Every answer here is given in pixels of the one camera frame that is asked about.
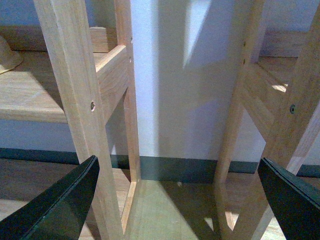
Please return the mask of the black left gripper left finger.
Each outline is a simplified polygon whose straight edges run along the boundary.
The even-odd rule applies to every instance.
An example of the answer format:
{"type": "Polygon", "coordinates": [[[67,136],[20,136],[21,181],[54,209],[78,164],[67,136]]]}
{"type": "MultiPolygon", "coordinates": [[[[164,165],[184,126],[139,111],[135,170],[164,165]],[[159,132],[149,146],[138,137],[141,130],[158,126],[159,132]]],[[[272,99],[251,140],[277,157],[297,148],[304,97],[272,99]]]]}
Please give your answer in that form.
{"type": "Polygon", "coordinates": [[[92,155],[0,222],[2,240],[77,240],[92,204],[100,165],[92,155]]]}

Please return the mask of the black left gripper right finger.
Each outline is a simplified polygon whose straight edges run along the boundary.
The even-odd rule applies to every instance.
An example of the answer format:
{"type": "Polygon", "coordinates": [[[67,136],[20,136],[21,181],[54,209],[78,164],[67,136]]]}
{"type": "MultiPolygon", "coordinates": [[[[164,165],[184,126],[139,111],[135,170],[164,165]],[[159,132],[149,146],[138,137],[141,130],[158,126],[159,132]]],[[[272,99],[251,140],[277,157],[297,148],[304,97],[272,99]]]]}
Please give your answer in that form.
{"type": "Polygon", "coordinates": [[[267,158],[260,160],[257,172],[285,238],[318,240],[320,190],[267,158]]]}

